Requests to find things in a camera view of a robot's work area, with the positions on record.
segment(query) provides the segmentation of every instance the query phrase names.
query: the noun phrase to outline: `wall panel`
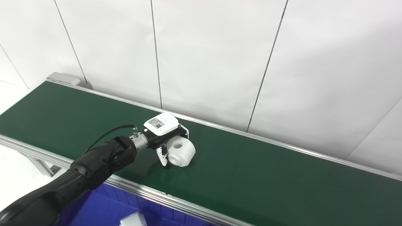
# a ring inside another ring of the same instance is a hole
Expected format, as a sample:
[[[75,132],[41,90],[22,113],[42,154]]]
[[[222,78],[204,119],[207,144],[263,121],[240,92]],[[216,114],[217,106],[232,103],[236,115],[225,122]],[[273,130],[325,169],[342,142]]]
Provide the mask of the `wall panel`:
[[[346,158],[402,97],[402,3],[289,1],[249,132]]]
[[[0,43],[30,89],[53,72],[84,80],[54,1],[0,1]]]
[[[160,107],[151,2],[56,2],[93,88]]]
[[[285,0],[153,0],[164,109],[246,130]]]

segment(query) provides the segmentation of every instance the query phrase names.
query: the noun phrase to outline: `blue container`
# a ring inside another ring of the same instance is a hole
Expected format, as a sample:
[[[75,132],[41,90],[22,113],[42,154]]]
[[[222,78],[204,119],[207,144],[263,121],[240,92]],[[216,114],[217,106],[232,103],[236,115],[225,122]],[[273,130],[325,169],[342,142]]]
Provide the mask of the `blue container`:
[[[214,226],[107,184],[72,203],[55,226],[119,226],[121,219],[137,211],[148,226]]]

